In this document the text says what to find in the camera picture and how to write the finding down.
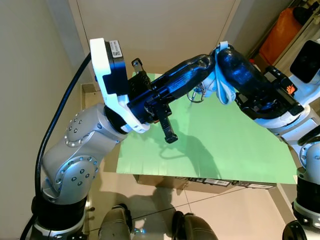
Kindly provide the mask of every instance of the white sticker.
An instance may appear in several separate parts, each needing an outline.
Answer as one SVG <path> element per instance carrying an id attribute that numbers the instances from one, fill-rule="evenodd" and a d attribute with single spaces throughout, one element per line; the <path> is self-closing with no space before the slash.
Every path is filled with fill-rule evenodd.
<path id="1" fill-rule="evenodd" d="M 215 185 L 220 185 L 220 186 L 228 186 L 230 184 L 230 182 L 228 182 L 228 181 L 216 180 L 216 179 L 211 179 L 211 178 L 206 178 L 204 180 L 204 183 L 215 184 Z"/>
<path id="2" fill-rule="evenodd" d="M 111 48 L 112 57 L 121 58 L 123 55 L 120 49 L 119 42 L 117 40 L 114 40 L 114 41 L 109 41 L 109 44 Z"/>
<path id="3" fill-rule="evenodd" d="M 270 185 L 261 185 L 261 184 L 250 184 L 248 185 L 248 188 L 253 188 L 253 189 L 271 189 L 274 186 L 270 186 Z"/>

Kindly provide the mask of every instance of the orange bag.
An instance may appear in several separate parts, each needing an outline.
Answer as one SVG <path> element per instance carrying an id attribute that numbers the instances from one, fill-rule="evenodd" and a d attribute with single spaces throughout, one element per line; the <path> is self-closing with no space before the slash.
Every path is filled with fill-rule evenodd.
<path id="1" fill-rule="evenodd" d="M 280 13 L 278 21 L 259 50 L 270 65 L 277 60 L 302 28 L 302 25 L 294 18 L 293 10 L 293 8 L 287 8 Z"/>

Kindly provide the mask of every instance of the tiled floor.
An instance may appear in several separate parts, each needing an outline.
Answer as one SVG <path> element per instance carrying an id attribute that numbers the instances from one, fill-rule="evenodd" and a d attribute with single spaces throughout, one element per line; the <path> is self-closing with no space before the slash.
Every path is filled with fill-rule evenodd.
<path id="1" fill-rule="evenodd" d="M 88 94 L 86 107 L 101 101 Z M 112 153 L 117 158 L 118 149 Z M 269 192 L 263 189 L 235 187 L 221 194 L 177 191 L 138 184 L 133 175 L 110 172 L 111 157 L 102 161 L 100 172 L 89 193 L 90 240 L 98 239 L 98 229 L 112 206 L 125 203 L 131 210 L 133 226 L 145 230 L 133 239 L 167 240 L 175 211 L 192 212 L 205 219 L 219 240 L 280 240 L 285 223 Z"/>

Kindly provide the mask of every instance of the black cable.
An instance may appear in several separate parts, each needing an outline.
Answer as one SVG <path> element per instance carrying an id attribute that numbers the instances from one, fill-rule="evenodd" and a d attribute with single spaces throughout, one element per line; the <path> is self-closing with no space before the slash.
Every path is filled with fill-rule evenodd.
<path id="1" fill-rule="evenodd" d="M 27 224 L 25 225 L 23 232 L 21 233 L 21 237 L 20 240 L 25 240 L 29 229 L 32 227 L 32 225 L 34 224 L 34 222 L 36 221 L 37 216 L 35 214 L 32 215 L 32 217 L 29 219 L 29 221 L 27 222 Z"/>
<path id="2" fill-rule="evenodd" d="M 83 71 L 85 70 L 86 66 L 88 65 L 88 63 L 91 60 L 91 54 L 89 53 L 86 58 L 83 60 L 83 62 L 81 63 L 79 69 L 76 71 L 73 79 L 71 80 L 69 86 L 67 87 L 67 89 L 65 90 L 65 93 L 59 103 L 59 106 L 50 122 L 50 125 L 48 127 L 48 129 L 45 132 L 45 135 L 42 139 L 39 151 L 38 151 L 38 155 L 36 157 L 36 162 L 35 162 L 35 170 L 34 170 L 34 190 L 35 190 L 35 199 L 39 200 L 42 198 L 42 194 L 41 194 L 41 167 L 42 167 L 42 160 L 43 160 L 43 156 L 45 153 L 45 149 L 48 143 L 48 140 L 58 122 L 58 119 L 67 103 L 67 100 L 73 90 L 73 88 L 75 87 L 78 79 L 80 78 L 81 74 L 83 73 Z M 32 217 L 30 218 L 30 220 L 28 221 L 28 223 L 26 224 L 26 226 L 23 229 L 23 232 L 21 234 L 20 240 L 25 240 L 26 236 L 29 232 L 29 229 L 32 227 L 32 225 L 34 224 L 35 220 L 37 219 L 37 214 L 33 213 Z"/>

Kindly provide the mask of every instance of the green tabletop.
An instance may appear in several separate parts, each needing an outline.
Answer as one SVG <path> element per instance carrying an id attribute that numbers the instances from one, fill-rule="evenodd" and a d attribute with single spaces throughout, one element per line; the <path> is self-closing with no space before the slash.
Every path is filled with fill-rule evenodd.
<path id="1" fill-rule="evenodd" d="M 166 143 L 159 123 L 143 134 L 131 132 L 121 144 L 117 173 L 295 183 L 287 145 L 235 102 L 222 105 L 214 93 L 198 104 L 182 97 L 170 108 L 178 141 Z"/>

